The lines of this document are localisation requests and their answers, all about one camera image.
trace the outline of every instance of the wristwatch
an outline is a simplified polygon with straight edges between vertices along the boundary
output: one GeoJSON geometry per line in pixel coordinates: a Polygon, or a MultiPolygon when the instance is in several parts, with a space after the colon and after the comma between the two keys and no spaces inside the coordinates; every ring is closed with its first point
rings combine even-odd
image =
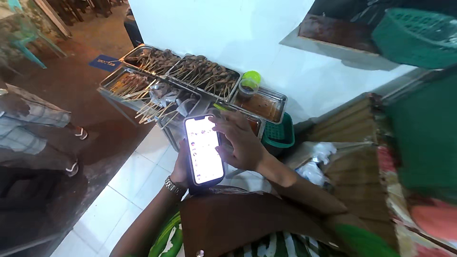
{"type": "Polygon", "coordinates": [[[165,187],[179,197],[183,197],[186,193],[185,189],[178,187],[171,181],[170,176],[165,180],[165,187]]]}

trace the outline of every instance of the foot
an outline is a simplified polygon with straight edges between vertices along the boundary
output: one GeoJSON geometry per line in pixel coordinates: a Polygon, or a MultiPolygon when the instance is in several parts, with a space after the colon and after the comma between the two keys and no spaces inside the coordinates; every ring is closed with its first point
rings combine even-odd
{"type": "Polygon", "coordinates": [[[89,135],[82,127],[76,127],[76,132],[74,135],[80,137],[81,140],[86,139],[89,135]]]}
{"type": "Polygon", "coordinates": [[[65,169],[65,174],[69,177],[73,177],[79,170],[78,161],[76,161],[71,167],[65,169]]]}

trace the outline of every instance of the smartphone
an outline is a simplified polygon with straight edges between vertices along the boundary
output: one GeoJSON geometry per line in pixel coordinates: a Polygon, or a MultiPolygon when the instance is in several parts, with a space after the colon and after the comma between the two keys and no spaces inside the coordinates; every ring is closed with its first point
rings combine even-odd
{"type": "Polygon", "coordinates": [[[219,134],[213,130],[214,123],[209,121],[212,114],[205,114],[184,119],[191,176],[198,187],[210,187],[218,184],[225,176],[225,169],[215,147],[221,145],[219,134]]]}

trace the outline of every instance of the brown clothing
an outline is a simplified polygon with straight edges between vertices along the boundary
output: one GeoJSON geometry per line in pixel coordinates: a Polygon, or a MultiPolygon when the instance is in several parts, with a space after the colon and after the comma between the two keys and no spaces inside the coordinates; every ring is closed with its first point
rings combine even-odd
{"type": "MultiPolygon", "coordinates": [[[[298,182],[288,191],[300,186],[304,185],[298,182]]],[[[320,218],[299,203],[299,195],[296,198],[291,203],[262,192],[207,194],[183,201],[180,212],[186,256],[195,256],[199,250],[206,257],[221,256],[276,231],[310,236],[330,247],[338,245],[320,218]]]]}

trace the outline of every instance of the green chair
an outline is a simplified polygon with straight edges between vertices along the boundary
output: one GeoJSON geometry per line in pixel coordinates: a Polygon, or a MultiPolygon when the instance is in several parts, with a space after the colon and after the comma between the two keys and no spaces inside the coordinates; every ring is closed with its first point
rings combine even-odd
{"type": "Polygon", "coordinates": [[[43,69],[46,69],[46,66],[38,59],[26,45],[28,43],[33,43],[37,39],[42,39],[43,42],[52,49],[52,51],[59,56],[59,53],[67,56],[67,54],[62,51],[57,45],[55,45],[52,40],[43,35],[32,23],[32,21],[24,14],[19,0],[8,0],[10,10],[19,14],[17,15],[17,23],[19,25],[19,30],[14,31],[10,34],[9,41],[10,43],[20,50],[25,57],[27,57],[32,62],[37,63],[43,69]]]}

